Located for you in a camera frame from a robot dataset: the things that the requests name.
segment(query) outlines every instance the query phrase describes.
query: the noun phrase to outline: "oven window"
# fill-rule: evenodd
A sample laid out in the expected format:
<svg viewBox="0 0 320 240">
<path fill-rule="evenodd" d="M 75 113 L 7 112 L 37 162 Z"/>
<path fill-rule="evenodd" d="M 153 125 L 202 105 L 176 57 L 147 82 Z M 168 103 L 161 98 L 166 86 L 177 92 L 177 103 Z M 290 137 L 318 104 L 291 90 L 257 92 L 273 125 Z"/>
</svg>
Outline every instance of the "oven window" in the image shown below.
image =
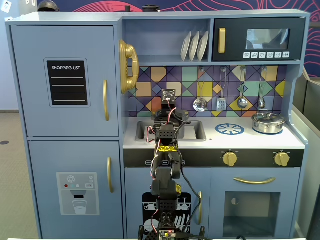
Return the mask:
<svg viewBox="0 0 320 240">
<path fill-rule="evenodd" d="M 280 192 L 226 192 L 223 237 L 273 238 L 279 202 Z"/>
<path fill-rule="evenodd" d="M 248 29 L 245 49 L 288 49 L 289 29 Z"/>
</svg>

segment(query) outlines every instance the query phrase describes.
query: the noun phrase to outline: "microwave buttons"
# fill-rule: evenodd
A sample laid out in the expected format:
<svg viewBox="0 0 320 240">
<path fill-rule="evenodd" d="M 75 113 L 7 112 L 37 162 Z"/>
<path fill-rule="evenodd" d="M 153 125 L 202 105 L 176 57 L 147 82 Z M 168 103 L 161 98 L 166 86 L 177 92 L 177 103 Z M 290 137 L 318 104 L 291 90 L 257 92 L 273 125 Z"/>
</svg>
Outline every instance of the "microwave buttons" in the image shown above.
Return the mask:
<svg viewBox="0 0 320 240">
<path fill-rule="evenodd" d="M 290 52 L 289 51 L 284 51 L 283 52 L 283 55 L 282 55 L 283 58 L 287 59 L 287 58 L 289 58 L 289 56 L 290 56 Z"/>
<path fill-rule="evenodd" d="M 243 58 L 244 59 L 249 59 L 250 58 L 250 52 L 244 52 L 243 53 Z"/>
<path fill-rule="evenodd" d="M 266 52 L 265 51 L 259 52 L 259 58 L 260 59 L 265 59 L 266 58 Z"/>
<path fill-rule="evenodd" d="M 276 51 L 274 57 L 276 59 L 280 59 L 282 57 L 282 52 L 281 51 Z"/>
<path fill-rule="evenodd" d="M 266 53 L 266 58 L 267 59 L 273 59 L 274 58 L 275 53 L 273 51 L 268 51 Z"/>
<path fill-rule="evenodd" d="M 256 51 L 255 51 L 255 52 L 252 52 L 252 53 L 251 53 L 251 58 L 252 58 L 252 59 L 257 59 L 257 58 L 258 58 L 258 52 L 256 52 Z"/>
</svg>

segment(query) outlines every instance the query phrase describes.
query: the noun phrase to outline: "yellow tape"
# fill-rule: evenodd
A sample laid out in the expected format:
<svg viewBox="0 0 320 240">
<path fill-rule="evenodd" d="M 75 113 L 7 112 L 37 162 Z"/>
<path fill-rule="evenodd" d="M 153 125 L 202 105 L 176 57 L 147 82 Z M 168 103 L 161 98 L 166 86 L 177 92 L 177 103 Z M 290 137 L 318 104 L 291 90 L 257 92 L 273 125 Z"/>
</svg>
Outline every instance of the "yellow tape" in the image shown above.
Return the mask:
<svg viewBox="0 0 320 240">
<path fill-rule="evenodd" d="M 175 191 L 176 191 L 178 194 L 181 194 L 181 192 L 182 192 L 182 187 L 181 187 L 181 185 L 175 184 Z"/>
<path fill-rule="evenodd" d="M 176 152 L 177 149 L 174 146 L 160 146 L 159 152 Z"/>
</svg>

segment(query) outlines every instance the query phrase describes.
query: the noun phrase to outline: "white plate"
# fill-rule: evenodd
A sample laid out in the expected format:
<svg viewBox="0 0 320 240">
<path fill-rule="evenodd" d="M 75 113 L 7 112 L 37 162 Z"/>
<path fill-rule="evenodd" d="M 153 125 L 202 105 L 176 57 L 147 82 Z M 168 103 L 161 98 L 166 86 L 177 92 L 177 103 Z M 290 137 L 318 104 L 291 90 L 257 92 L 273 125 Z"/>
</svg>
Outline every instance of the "white plate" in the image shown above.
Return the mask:
<svg viewBox="0 0 320 240">
<path fill-rule="evenodd" d="M 204 57 L 204 54 L 207 48 L 208 38 L 209 38 L 209 32 L 206 31 L 204 36 L 200 40 L 198 51 L 196 52 L 196 55 L 199 61 L 201 61 L 202 58 Z"/>
<path fill-rule="evenodd" d="M 190 45 L 190 50 L 189 50 L 189 58 L 190 61 L 193 61 L 197 52 L 197 47 L 199 43 L 199 35 L 200 32 L 197 31 L 194 38 L 192 39 L 191 45 Z"/>
<path fill-rule="evenodd" d="M 189 32 L 188 36 L 186 36 L 186 38 L 183 41 L 183 45 L 181 48 L 182 61 L 184 61 L 186 59 L 188 49 L 189 49 L 190 39 L 191 39 L 191 31 Z"/>
</svg>

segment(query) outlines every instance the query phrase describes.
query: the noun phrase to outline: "hanging utensil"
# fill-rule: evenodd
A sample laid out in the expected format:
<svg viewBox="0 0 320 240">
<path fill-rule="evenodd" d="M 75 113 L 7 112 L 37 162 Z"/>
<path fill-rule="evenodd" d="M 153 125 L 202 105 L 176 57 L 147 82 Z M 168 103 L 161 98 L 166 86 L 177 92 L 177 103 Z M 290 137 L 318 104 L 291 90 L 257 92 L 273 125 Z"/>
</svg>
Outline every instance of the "hanging utensil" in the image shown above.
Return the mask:
<svg viewBox="0 0 320 240">
<path fill-rule="evenodd" d="M 197 98 L 193 103 L 193 108 L 197 112 L 204 112 L 207 109 L 208 103 L 205 99 L 202 98 L 202 89 L 204 88 L 205 82 L 202 82 L 202 86 L 199 85 L 199 79 L 197 80 L 197 84 L 200 88 L 200 98 Z"/>
<path fill-rule="evenodd" d="M 263 72 L 265 72 L 265 79 L 264 79 L 264 82 L 262 83 L 261 80 L 262 80 Z M 266 85 L 266 81 L 267 81 L 267 76 L 268 76 L 268 69 L 266 66 L 264 66 L 261 68 L 260 83 L 259 83 L 260 84 L 260 88 L 259 88 L 260 97 L 259 97 L 258 106 L 261 109 L 264 109 L 266 107 L 266 102 L 264 99 L 264 89 L 265 89 L 265 85 Z"/>
<path fill-rule="evenodd" d="M 221 78 L 222 78 L 222 73 L 224 73 L 224 85 L 221 85 Z M 216 101 L 216 110 L 217 111 L 225 111 L 227 110 L 227 101 L 226 98 L 224 97 L 224 89 L 226 86 L 226 79 L 227 79 L 227 69 L 225 67 L 222 67 L 220 69 L 220 87 L 221 87 L 221 97 L 219 97 Z"/>
<path fill-rule="evenodd" d="M 244 80 L 242 84 L 242 73 L 244 72 Z M 247 68 L 245 66 L 241 67 L 241 75 L 240 75 L 240 98 L 238 99 L 238 107 L 241 109 L 245 109 L 248 106 L 248 100 L 244 97 L 245 83 L 246 83 L 246 75 Z"/>
</svg>

